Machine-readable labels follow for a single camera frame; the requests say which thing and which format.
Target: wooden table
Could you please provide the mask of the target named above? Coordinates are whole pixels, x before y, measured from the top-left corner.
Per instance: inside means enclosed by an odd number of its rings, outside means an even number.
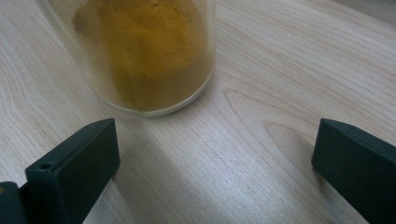
[[[365,223],[312,169],[321,118],[396,145],[396,3],[219,0],[206,91],[139,118],[86,87],[33,0],[0,3],[0,181],[115,118],[121,166],[85,223]]]

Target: orange powder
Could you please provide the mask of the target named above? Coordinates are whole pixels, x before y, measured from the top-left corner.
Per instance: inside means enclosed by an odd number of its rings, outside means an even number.
[[[210,76],[214,53],[191,0],[89,0],[73,24],[92,86],[113,105],[167,108]]]

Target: black plastic part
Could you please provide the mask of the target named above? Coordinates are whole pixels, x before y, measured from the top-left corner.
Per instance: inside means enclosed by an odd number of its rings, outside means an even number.
[[[0,183],[0,208],[0,223],[28,223],[20,191],[15,183]]]
[[[82,223],[119,165],[115,121],[101,120],[29,166],[25,194],[45,206],[50,223]]]
[[[322,119],[314,168],[370,223],[396,223],[396,147]]]

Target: yellow powder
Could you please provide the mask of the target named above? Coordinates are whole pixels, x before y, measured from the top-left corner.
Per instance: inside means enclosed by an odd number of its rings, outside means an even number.
[[[115,105],[166,108],[194,94],[210,75],[213,53],[191,0],[89,0],[73,23],[96,73],[93,86]]]

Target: transparent jar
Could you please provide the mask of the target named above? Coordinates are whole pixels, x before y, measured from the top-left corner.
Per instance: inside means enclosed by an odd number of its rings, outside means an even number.
[[[36,0],[93,91],[142,116],[194,100],[216,58],[215,0]]]

